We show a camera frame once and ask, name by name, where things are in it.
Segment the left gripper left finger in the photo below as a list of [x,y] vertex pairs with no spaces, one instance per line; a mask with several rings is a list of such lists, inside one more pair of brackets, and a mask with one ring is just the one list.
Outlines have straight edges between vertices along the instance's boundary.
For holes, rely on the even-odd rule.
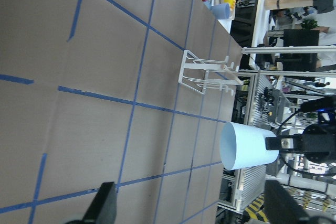
[[84,223],[114,223],[116,220],[116,187],[102,183],[83,217]]

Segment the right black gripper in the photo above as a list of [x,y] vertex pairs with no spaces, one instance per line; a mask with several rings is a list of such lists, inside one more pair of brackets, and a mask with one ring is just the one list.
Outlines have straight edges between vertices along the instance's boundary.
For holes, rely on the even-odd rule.
[[299,136],[280,135],[265,138],[267,150],[299,151],[313,163],[335,161],[335,124],[309,125]]

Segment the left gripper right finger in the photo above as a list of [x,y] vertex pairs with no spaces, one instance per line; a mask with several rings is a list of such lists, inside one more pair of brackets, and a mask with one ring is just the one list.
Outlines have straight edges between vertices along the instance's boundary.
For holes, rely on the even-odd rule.
[[315,223],[276,180],[267,180],[264,211],[270,223]]

